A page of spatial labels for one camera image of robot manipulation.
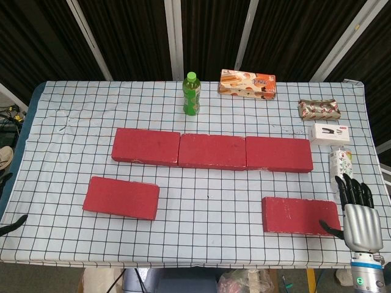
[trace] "white bottle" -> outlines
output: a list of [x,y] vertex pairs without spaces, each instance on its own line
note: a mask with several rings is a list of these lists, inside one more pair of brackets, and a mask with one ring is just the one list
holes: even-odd
[[338,184],[335,181],[335,176],[341,177],[346,173],[350,178],[353,178],[352,152],[343,147],[338,147],[329,154],[330,166],[330,185],[334,192],[338,192]]

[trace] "robotic hand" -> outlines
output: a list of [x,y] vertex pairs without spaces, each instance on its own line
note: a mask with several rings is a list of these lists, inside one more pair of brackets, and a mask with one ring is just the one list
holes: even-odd
[[343,174],[343,179],[346,184],[335,177],[340,191],[344,231],[333,229],[322,220],[320,225],[329,234],[345,240],[346,246],[354,252],[351,266],[355,292],[385,293],[384,259],[374,255],[383,248],[383,241],[371,190],[365,183],[359,184],[347,174]]

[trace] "green tea bottle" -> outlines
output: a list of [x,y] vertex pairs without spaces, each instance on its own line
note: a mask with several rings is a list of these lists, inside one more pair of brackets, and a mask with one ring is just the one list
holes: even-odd
[[187,78],[183,81],[183,94],[185,104],[183,110],[186,114],[194,116],[200,110],[200,92],[201,82],[194,72],[189,72]]

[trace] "white box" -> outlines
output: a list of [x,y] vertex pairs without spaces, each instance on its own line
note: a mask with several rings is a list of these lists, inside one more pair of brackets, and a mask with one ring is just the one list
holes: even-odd
[[319,124],[310,126],[309,140],[314,145],[349,144],[349,128],[343,125]]

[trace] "candy bar package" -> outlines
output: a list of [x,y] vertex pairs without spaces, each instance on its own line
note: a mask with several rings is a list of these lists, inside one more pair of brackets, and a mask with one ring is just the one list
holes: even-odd
[[299,115],[303,120],[338,120],[341,112],[334,99],[324,101],[301,99]]
[[274,75],[221,70],[219,93],[233,96],[250,96],[258,99],[274,99],[276,77]]

